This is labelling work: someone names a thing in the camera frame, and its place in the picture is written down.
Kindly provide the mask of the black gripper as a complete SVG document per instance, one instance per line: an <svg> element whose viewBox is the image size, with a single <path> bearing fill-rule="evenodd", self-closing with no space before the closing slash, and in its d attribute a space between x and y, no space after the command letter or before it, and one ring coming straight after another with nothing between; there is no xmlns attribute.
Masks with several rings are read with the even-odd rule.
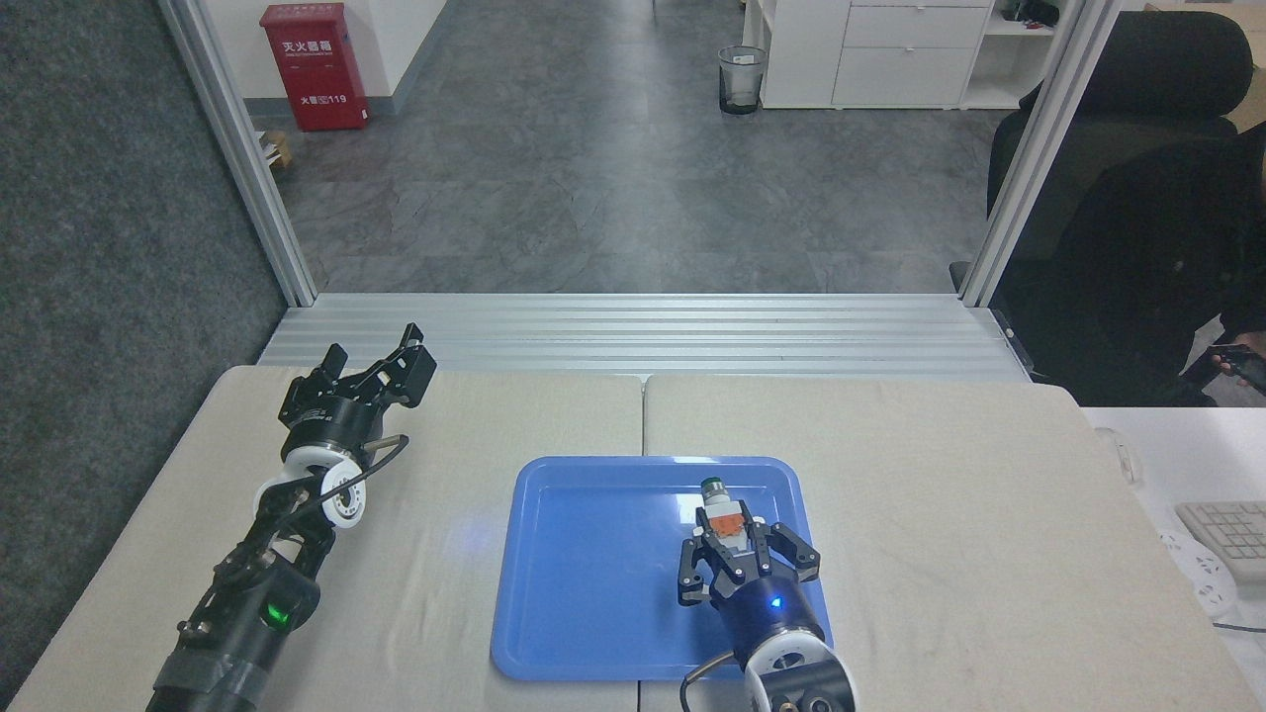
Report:
<svg viewBox="0 0 1266 712"><path fill-rule="evenodd" d="M347 352L330 343L314 376L294 379L284 397L279 421L289 435L281 459L299 447L320 446L367 462L365 445L384 435L386 405L398 402L406 408L420 405L436 374L437 361L425 350L423 338L417 323L409 323L398 350L351 375L347 383L335 380L346 366Z"/></svg>
<svg viewBox="0 0 1266 712"><path fill-rule="evenodd" d="M746 516L742 555L713 527L696 527L679 551L679 606L711 603L729 633L732 652L746 663L774 635L805 630L824 641L804 582L817 580L820 554L782 522Z"/></svg>

